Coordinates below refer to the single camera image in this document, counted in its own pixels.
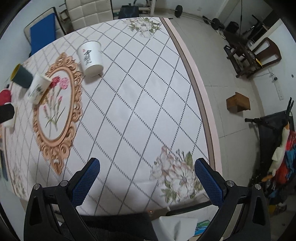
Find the blue cushion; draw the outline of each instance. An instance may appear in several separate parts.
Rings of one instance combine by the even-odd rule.
[[[33,27],[31,32],[32,55],[50,44],[56,39],[55,36],[55,14],[52,13],[40,20]]]

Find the pink border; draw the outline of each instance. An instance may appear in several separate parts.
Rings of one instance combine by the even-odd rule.
[[[218,132],[215,124],[215,119],[213,115],[213,111],[211,108],[211,104],[209,101],[209,97],[207,95],[204,83],[202,81],[202,78],[200,76],[200,73],[198,71],[198,68],[187,48],[185,45],[184,41],[182,40],[181,36],[175,29],[175,27],[172,25],[170,20],[168,18],[164,18],[165,22],[173,32],[174,36],[176,37],[177,41],[179,42],[179,45],[181,49],[184,52],[184,55],[192,69],[193,75],[195,77],[198,89],[200,91],[200,95],[202,97],[204,106],[205,106],[205,111],[207,114],[208,122],[209,122],[209,127],[210,127],[210,132],[211,132],[211,137],[212,137],[212,143],[213,143],[213,149],[214,149],[214,158],[215,158],[215,169],[222,175],[222,164],[221,164],[221,154],[220,154],[220,144],[219,144],[219,138],[218,138]]]

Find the black pants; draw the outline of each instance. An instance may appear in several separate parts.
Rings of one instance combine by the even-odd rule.
[[[121,216],[81,216],[98,241],[158,241],[147,213]],[[63,234],[73,240],[65,223]]]

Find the dark green cup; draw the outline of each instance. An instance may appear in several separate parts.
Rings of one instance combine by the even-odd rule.
[[[10,76],[10,80],[20,85],[21,87],[28,89],[32,83],[33,75],[22,65],[18,64],[13,70]]]

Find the white padded panel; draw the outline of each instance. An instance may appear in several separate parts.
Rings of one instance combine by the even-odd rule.
[[[66,0],[74,30],[113,20],[110,0]]]
[[[29,42],[31,43],[31,32],[30,32],[30,28],[33,27],[36,23],[38,23],[41,19],[44,19],[45,17],[47,17],[48,15],[55,13],[53,8],[48,9],[46,12],[44,12],[43,14],[41,14],[39,17],[37,17],[36,19],[34,19],[29,25],[27,25],[24,28],[24,33],[26,38],[29,40]],[[59,39],[63,36],[65,36],[62,27],[59,24],[59,21],[57,20],[57,16],[55,15],[54,17],[55,19],[55,28],[56,28],[56,39]]]

